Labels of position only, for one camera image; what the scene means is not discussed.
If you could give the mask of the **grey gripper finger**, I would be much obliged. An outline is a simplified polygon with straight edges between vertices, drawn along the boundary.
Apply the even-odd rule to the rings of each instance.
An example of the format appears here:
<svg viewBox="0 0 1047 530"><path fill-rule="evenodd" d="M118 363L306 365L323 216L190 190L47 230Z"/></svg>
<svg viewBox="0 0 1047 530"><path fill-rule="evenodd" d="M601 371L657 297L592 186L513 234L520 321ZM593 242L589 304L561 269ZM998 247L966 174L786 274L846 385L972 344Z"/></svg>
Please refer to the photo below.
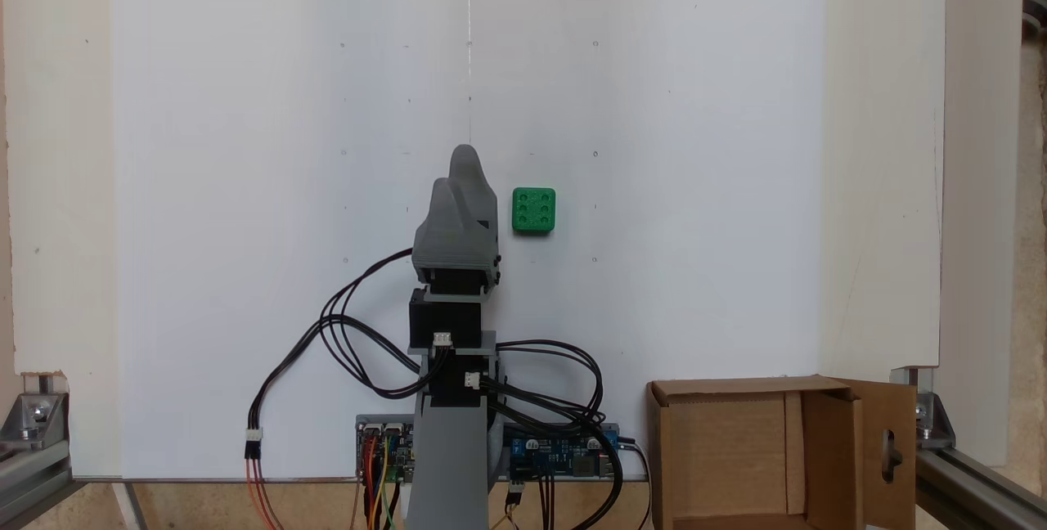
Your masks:
<svg viewBox="0 0 1047 530"><path fill-rule="evenodd" d="M460 187L450 178L435 179L427 212L423 224L426 226L461 226Z"/></svg>
<svg viewBox="0 0 1047 530"><path fill-rule="evenodd" d="M478 152L471 145L459 145L450 158L450 179L465 196L466 206L483 225L497 225L497 195L490 186Z"/></svg>

